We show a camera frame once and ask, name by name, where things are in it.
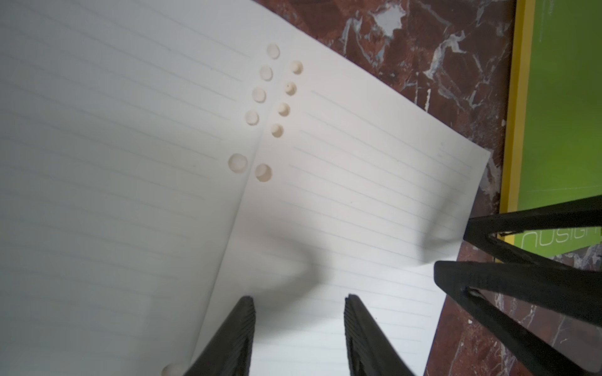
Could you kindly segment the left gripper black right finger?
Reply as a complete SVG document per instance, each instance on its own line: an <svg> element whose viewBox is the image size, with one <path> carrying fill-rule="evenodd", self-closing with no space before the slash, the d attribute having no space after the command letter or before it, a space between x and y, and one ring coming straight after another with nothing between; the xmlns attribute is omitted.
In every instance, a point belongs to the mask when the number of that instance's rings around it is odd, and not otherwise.
<svg viewBox="0 0 602 376"><path fill-rule="evenodd" d="M414 375L357 295L346 297L343 316L352 376Z"/></svg>

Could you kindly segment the notebook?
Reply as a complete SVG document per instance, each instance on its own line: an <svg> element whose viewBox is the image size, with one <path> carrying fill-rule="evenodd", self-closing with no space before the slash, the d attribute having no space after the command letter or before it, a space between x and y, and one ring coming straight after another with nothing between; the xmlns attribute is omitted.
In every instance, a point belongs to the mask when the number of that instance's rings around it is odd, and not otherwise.
<svg viewBox="0 0 602 376"><path fill-rule="evenodd" d="M487 150L252 1L1 4L1 373L347 375L359 295L426 368Z"/></svg>
<svg viewBox="0 0 602 376"><path fill-rule="evenodd" d="M501 212L601 193L601 4L519 1Z"/></svg>

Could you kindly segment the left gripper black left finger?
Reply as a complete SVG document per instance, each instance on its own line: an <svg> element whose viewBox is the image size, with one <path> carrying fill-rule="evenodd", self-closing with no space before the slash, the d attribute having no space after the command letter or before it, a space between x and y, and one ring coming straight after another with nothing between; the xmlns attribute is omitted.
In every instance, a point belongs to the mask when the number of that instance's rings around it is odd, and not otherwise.
<svg viewBox="0 0 602 376"><path fill-rule="evenodd" d="M243 296L183 375L249 375L255 325L253 298Z"/></svg>

